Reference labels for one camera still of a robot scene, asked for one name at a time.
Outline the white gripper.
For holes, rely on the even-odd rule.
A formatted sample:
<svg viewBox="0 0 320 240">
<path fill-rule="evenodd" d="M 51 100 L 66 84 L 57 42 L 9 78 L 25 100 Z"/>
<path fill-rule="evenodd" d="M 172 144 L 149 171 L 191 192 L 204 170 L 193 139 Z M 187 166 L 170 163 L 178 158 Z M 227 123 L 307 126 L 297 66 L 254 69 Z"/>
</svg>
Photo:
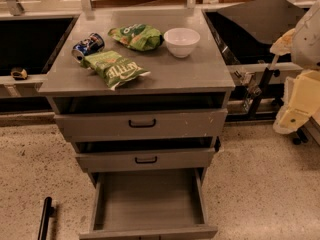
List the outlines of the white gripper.
<svg viewBox="0 0 320 240">
<path fill-rule="evenodd" d="M 272 54 L 283 56 L 291 52 L 292 28 L 271 46 Z M 278 131 L 296 131 L 320 108 L 320 72 L 304 70 L 297 77 L 287 77 L 284 85 L 284 104 L 277 114 Z"/>
</svg>

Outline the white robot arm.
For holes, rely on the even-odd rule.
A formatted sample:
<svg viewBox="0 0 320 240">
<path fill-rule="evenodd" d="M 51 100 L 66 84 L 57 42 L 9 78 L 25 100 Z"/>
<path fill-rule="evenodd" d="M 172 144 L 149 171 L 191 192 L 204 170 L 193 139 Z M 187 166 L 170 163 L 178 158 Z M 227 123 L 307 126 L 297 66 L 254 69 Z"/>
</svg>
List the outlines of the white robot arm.
<svg viewBox="0 0 320 240">
<path fill-rule="evenodd" d="M 317 0 L 297 25 L 283 34 L 270 48 L 274 55 L 271 69 L 280 56 L 302 68 L 295 78 L 287 77 L 284 104 L 276 115 L 273 129 L 280 134 L 297 131 L 320 108 L 320 0 Z"/>
</svg>

